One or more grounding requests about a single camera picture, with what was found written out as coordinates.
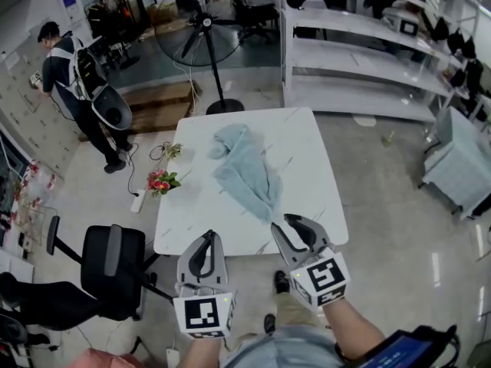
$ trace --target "table with light blue tablecloth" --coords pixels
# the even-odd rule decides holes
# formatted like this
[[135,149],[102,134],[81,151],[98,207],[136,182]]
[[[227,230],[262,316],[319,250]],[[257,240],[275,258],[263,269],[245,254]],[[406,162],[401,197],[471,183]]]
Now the table with light blue tablecloth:
[[424,161],[422,180],[462,206],[464,219],[491,194],[491,147],[486,136],[452,107],[437,123],[437,136],[442,146]]

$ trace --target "standing fan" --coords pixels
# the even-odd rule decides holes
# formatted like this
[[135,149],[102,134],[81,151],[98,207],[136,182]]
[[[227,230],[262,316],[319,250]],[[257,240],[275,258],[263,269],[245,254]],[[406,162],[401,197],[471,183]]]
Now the standing fan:
[[216,64],[239,47],[230,0],[163,0],[157,12],[155,37],[163,52],[190,67],[212,66],[220,99],[206,114],[239,112],[238,100],[224,99]]

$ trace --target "white paper on floor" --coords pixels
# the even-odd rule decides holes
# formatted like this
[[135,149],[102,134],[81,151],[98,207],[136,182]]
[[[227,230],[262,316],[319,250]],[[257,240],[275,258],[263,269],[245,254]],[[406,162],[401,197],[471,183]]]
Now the white paper on floor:
[[358,124],[359,126],[362,127],[375,127],[375,124],[377,124],[377,119],[375,116],[371,116],[370,114],[351,114],[353,117],[353,120]]

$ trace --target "white marker cube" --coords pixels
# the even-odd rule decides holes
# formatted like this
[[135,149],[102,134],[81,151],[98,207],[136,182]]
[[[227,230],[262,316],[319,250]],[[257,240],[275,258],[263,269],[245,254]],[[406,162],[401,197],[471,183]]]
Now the white marker cube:
[[293,288],[315,311],[318,307],[344,296],[350,275],[342,253],[337,252],[313,264],[297,268],[290,273],[290,279]]
[[234,293],[173,299],[177,323],[182,333],[194,339],[225,338],[230,335]]

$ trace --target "red fabric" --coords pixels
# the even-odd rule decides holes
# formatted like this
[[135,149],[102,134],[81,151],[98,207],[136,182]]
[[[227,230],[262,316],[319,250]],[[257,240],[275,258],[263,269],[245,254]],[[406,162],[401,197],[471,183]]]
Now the red fabric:
[[131,354],[114,356],[102,350],[87,349],[67,368],[144,368]]

